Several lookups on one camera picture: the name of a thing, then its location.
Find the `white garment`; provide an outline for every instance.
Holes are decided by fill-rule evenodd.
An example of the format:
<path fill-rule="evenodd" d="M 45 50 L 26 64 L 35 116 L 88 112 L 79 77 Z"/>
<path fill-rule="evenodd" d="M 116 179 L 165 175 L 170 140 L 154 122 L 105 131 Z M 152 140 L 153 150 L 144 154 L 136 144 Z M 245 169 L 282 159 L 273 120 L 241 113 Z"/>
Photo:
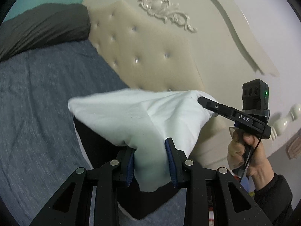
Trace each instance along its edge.
<path fill-rule="evenodd" d="M 198 104 L 201 91 L 147 92 L 124 89 L 72 98 L 74 116 L 116 146 L 136 149 L 134 175 L 141 191 L 155 191 L 170 182 L 164 146 L 172 137 L 188 157 L 212 112 Z"/>

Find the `blue gripper pad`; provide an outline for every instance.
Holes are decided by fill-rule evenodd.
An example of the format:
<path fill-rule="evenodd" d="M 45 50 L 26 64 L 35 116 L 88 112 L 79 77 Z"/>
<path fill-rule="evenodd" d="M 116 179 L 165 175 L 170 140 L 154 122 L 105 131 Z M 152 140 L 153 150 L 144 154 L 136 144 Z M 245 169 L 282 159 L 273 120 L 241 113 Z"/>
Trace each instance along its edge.
<path fill-rule="evenodd" d="M 133 181 L 133 176 L 134 176 L 134 153 L 132 152 L 126 168 L 126 184 L 128 187 L 130 186 L 130 183 Z"/>
<path fill-rule="evenodd" d="M 171 154 L 170 145 L 169 145 L 167 139 L 165 139 L 165 149 L 166 149 L 168 163 L 169 163 L 169 167 L 170 167 L 171 182 L 173 183 L 174 187 L 176 188 L 178 186 L 176 165 L 175 165 L 173 156 Z"/>

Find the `metal screw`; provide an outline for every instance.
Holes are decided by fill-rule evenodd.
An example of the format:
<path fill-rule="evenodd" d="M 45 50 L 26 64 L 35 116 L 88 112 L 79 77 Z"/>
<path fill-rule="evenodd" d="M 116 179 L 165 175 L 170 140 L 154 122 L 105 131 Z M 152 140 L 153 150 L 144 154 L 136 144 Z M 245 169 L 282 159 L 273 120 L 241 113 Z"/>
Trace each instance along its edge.
<path fill-rule="evenodd" d="M 117 160 L 110 161 L 111 166 L 117 166 L 118 164 L 119 164 L 119 161 L 117 161 Z"/>
<path fill-rule="evenodd" d="M 85 171 L 85 169 L 82 168 L 82 167 L 79 167 L 79 168 L 76 169 L 77 174 L 82 174 L 84 171 Z"/>
<path fill-rule="evenodd" d="M 192 166 L 193 165 L 192 160 L 186 160 L 184 163 L 185 163 L 186 166 Z"/>
<path fill-rule="evenodd" d="M 228 172 L 228 170 L 225 167 L 221 167 L 221 168 L 219 168 L 219 172 L 222 174 L 226 174 Z"/>

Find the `hand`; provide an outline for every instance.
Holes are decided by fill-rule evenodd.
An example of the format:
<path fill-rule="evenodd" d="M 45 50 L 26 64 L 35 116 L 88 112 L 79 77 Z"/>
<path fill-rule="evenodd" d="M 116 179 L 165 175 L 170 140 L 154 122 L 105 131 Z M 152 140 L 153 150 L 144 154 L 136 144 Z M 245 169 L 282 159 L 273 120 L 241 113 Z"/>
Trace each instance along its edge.
<path fill-rule="evenodd" d="M 240 167 L 245 163 L 242 155 L 245 153 L 245 147 L 239 143 L 239 137 L 236 131 L 230 129 L 232 141 L 228 146 L 228 164 L 231 170 Z M 243 139 L 246 144 L 256 147 L 258 143 L 257 137 L 248 133 L 243 134 Z M 252 176 L 252 179 L 257 190 L 266 186 L 274 177 L 274 171 L 270 162 L 266 158 L 262 142 L 258 145 L 249 164 L 247 176 Z"/>

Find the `brown object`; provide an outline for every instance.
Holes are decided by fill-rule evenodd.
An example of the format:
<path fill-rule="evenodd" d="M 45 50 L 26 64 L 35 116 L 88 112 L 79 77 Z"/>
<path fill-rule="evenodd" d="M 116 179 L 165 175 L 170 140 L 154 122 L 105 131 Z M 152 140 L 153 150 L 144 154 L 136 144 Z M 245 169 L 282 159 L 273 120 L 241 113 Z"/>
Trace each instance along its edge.
<path fill-rule="evenodd" d="M 286 153 L 289 159 L 301 155 L 301 129 L 286 143 Z"/>

